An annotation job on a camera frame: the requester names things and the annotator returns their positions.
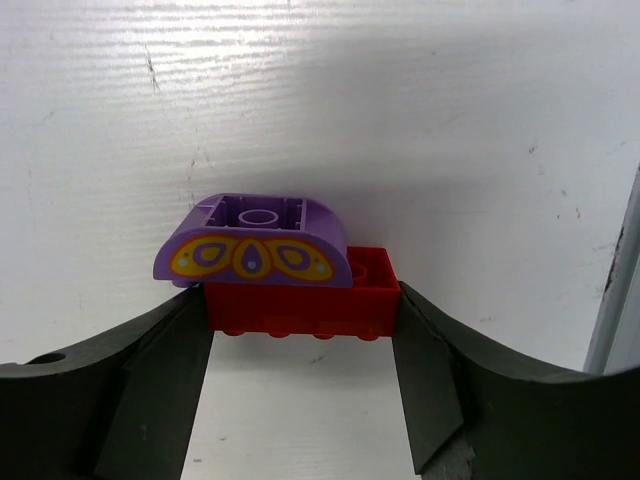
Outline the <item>red and lilac lego piece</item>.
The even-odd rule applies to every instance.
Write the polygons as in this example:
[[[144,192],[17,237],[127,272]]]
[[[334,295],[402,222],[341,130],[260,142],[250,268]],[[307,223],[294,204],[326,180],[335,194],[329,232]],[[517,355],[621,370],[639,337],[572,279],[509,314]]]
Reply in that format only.
[[[292,334],[373,341],[393,335],[400,285],[387,251],[348,249],[354,284],[350,288],[206,283],[210,329],[227,335]]]

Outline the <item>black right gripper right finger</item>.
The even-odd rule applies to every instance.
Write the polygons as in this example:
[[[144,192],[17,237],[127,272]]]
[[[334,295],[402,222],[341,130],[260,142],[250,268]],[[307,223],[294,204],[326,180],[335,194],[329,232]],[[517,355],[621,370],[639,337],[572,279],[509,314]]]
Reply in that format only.
[[[639,371],[593,375],[504,346],[403,286],[392,337],[422,479],[635,479]]]

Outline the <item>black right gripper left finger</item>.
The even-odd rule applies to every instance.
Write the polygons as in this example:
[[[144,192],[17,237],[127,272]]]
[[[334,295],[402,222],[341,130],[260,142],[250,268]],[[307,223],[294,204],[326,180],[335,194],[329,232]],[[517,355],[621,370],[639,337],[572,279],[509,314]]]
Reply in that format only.
[[[179,479],[213,341],[204,292],[1,367],[4,479]]]

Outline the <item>lilac curved printed lego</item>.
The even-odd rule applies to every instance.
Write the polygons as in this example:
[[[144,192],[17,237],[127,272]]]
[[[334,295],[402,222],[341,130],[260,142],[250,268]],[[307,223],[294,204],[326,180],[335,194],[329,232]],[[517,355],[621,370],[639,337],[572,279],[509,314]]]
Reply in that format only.
[[[198,202],[160,247],[156,280],[350,288],[344,226],[312,199],[222,193]]]

